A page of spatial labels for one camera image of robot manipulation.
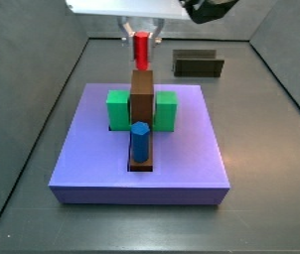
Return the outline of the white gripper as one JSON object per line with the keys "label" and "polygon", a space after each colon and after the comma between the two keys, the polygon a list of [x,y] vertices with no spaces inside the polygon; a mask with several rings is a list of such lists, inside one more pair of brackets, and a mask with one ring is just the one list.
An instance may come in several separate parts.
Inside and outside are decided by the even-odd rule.
{"label": "white gripper", "polygon": [[117,18],[117,24],[124,34],[122,42],[128,46],[132,45],[136,34],[128,17],[154,18],[153,47],[162,42],[160,34],[165,26],[164,19],[191,19],[178,0],[66,0],[66,3],[77,14],[121,16]]}

